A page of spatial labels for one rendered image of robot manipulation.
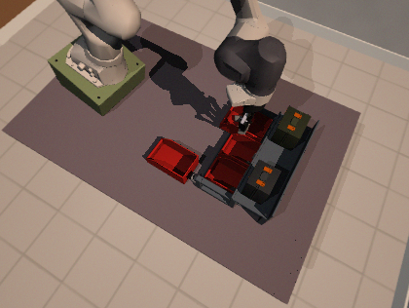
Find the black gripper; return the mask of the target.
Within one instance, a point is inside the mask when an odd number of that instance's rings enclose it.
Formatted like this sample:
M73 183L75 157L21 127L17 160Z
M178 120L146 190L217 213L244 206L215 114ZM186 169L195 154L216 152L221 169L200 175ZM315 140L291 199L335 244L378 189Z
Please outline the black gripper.
M245 135L250 124L252 124L251 119L253 118L255 112L261 111L266 104L261 106L254 105L243 105L242 118L239 119L239 131L238 134ZM245 125L244 125L245 124ZM244 129L245 127L245 129Z

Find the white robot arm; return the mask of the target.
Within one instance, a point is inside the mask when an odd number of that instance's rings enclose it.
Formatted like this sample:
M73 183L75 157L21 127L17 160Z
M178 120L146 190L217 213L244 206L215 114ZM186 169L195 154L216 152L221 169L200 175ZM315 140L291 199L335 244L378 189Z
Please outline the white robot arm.
M121 40L135 36L141 25L134 1L56 1L83 34L69 49L66 64L97 88L123 81L128 66ZM276 89L286 64L286 50L279 39L270 36L257 0L230 1L236 22L216 49L214 62L223 76L235 81L226 87L233 107L261 106Z

